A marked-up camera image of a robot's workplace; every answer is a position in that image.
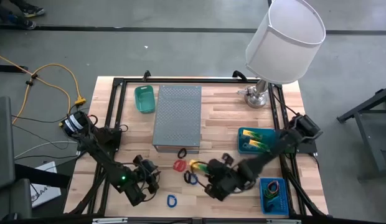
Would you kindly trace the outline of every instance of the blue ring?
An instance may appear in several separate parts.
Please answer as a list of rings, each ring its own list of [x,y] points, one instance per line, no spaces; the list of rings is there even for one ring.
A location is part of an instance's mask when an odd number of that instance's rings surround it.
[[[191,177],[191,185],[196,185],[199,182],[197,176],[195,174],[191,174]]]
[[[171,205],[169,203],[170,199],[174,199],[175,203],[173,205]],[[168,195],[168,197],[167,197],[167,205],[168,205],[168,207],[173,208],[173,207],[176,206],[176,204],[177,204],[177,200],[176,200],[175,195]]]

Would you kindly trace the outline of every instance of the green plastic bin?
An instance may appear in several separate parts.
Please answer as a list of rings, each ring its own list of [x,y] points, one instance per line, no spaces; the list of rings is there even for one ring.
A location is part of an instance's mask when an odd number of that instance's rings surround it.
[[[141,113],[152,113],[156,110],[152,86],[139,86],[135,89],[135,105]]]

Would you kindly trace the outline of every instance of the cable connector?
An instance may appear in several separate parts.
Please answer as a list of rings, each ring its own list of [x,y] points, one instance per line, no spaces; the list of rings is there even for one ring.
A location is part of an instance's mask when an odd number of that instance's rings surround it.
[[[82,96],[79,96],[78,99],[74,102],[75,105],[83,105],[87,102],[87,99],[85,99]]]

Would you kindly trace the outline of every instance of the wooden tabletop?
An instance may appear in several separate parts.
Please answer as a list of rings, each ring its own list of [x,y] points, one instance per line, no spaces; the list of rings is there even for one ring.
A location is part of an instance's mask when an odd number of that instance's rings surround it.
[[[98,127],[102,127],[106,118],[108,101],[110,99],[111,84],[114,77],[98,77],[89,114],[98,117]],[[172,169],[177,160],[176,154],[158,153],[152,145],[155,113],[141,114],[135,107],[134,89],[142,85],[151,85],[157,100],[159,84],[129,83],[126,89],[125,102],[121,124],[126,124],[129,130],[123,133],[120,151],[115,160],[132,162],[133,158],[141,154],[145,159],[152,160],[161,171],[160,189],[157,195],[149,202],[133,207],[125,194],[119,194],[110,187],[106,216],[129,217],[213,217],[213,218],[263,218],[269,217],[261,212],[259,186],[242,194],[228,196],[223,202],[210,198],[200,185],[190,185],[184,182],[182,173]],[[244,89],[247,84],[181,84],[202,86],[201,112],[201,142],[199,154],[188,154],[184,159],[198,159],[208,162],[210,159],[221,159],[224,152],[229,153],[235,161],[252,157],[243,156],[237,152],[237,130],[240,127],[274,128],[273,118],[268,103],[261,109],[247,106],[243,96],[237,95],[238,90]],[[304,113],[303,101],[298,82],[283,85],[286,104],[293,110]],[[115,103],[112,125],[115,122],[117,103]],[[326,201],[316,161],[308,156],[298,154],[298,169],[301,185],[318,208],[327,213]],[[92,185],[96,162],[85,155],[77,161],[72,183],[68,192],[65,212],[71,211]],[[276,158],[267,164],[260,177],[281,177],[279,159]],[[203,183],[207,183],[204,176],[199,176]],[[298,203],[295,190],[291,186],[291,195],[294,208],[298,212]],[[177,206],[167,206],[167,196],[177,197]],[[98,194],[96,209],[101,195]]]

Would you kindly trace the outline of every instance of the lamp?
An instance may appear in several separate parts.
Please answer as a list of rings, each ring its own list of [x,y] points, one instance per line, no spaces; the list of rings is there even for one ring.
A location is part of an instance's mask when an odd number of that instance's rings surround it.
[[[267,102],[267,83],[301,78],[326,37],[319,14],[303,0],[274,0],[246,51],[246,67],[261,78],[238,93],[252,108]]]

